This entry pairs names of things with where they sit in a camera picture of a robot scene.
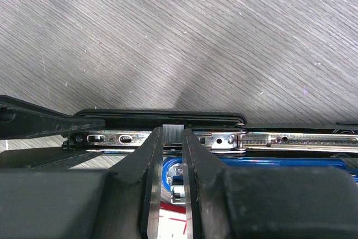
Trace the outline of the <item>blue stapler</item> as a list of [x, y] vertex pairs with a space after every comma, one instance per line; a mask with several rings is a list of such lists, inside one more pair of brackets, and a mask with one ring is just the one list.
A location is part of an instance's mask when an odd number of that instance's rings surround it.
[[[335, 167], [348, 172], [357, 181], [357, 158], [336, 155], [331, 158], [263, 158], [243, 157], [220, 160], [230, 167]], [[171, 204], [173, 177], [182, 176], [182, 158], [168, 157], [163, 162], [161, 200]]]

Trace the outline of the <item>silver staple strip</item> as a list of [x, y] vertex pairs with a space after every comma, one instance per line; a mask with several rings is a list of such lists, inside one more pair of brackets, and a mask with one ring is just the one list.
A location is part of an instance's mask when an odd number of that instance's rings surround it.
[[164, 143], [181, 144], [184, 128], [182, 124], [163, 124]]

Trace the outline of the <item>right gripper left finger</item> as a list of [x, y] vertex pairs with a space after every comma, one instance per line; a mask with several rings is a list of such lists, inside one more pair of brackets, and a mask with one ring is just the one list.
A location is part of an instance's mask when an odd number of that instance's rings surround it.
[[156, 238], [163, 129], [107, 170], [1, 169], [2, 238]]

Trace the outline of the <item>red white staple box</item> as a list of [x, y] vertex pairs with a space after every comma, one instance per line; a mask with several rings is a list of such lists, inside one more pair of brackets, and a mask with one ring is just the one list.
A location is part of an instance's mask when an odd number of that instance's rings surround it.
[[161, 202], [157, 238], [187, 239], [187, 220], [184, 207]]

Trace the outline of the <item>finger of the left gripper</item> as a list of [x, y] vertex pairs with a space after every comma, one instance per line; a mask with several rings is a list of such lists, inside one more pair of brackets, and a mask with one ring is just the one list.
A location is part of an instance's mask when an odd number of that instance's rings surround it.
[[104, 126], [101, 118], [66, 115], [11, 96], [1, 96], [1, 140], [40, 138]]
[[1, 153], [1, 169], [69, 169], [102, 155], [101, 151], [62, 150], [61, 147], [6, 150]]

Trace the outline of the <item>black stapler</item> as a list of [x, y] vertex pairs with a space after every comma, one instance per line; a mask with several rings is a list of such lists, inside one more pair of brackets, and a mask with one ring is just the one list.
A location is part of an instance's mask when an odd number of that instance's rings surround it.
[[[182, 124], [184, 130], [192, 130], [204, 148], [220, 156], [357, 154], [355, 121], [331, 125], [250, 124], [238, 113], [109, 109], [87, 109], [77, 115], [101, 118], [105, 126], [65, 135], [64, 150], [128, 154], [140, 147], [153, 129], [163, 129], [163, 124]], [[165, 154], [181, 154], [182, 144], [165, 144], [163, 139], [163, 145]]]

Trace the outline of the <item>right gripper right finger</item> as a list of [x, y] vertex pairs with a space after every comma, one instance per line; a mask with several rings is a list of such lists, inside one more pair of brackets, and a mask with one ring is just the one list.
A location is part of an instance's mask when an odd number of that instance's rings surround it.
[[333, 167], [230, 167], [183, 132], [188, 238], [356, 238], [357, 185]]

